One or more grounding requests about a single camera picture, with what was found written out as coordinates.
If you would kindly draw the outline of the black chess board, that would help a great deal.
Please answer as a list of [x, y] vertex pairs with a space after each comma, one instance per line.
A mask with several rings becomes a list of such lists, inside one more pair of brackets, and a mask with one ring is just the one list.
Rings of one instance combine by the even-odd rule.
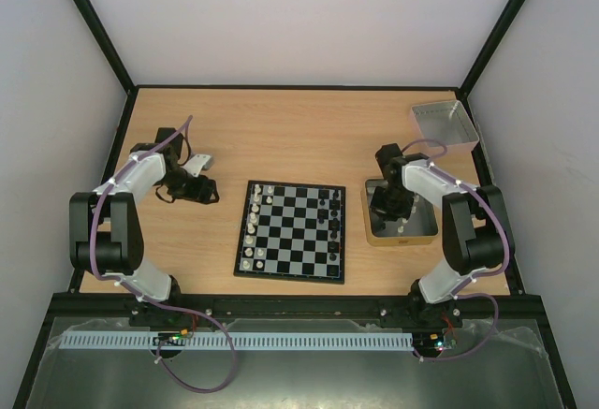
[[346, 188], [250, 181], [233, 274], [342, 285]]

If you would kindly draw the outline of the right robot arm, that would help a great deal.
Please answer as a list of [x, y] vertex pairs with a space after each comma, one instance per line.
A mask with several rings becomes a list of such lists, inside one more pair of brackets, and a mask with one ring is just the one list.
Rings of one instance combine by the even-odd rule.
[[371, 243], [401, 244], [420, 203], [441, 213], [443, 256], [415, 280], [406, 312], [421, 327], [452, 311], [451, 301], [477, 279], [504, 273], [515, 251], [501, 190], [476, 187], [440, 169], [433, 157], [408, 154], [396, 143], [375, 154], [382, 177], [363, 191], [366, 233]]

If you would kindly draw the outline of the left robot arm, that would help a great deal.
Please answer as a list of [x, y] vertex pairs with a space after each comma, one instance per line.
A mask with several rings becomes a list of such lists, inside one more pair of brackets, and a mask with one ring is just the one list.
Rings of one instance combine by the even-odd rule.
[[178, 200], [202, 205], [220, 200], [216, 181], [204, 172], [209, 154], [195, 154], [188, 139], [189, 122], [161, 127], [155, 141], [136, 144], [123, 166], [90, 192], [69, 200], [69, 254], [75, 270], [111, 282], [144, 303], [173, 310], [181, 289], [145, 255], [138, 205], [151, 191], [168, 204]]

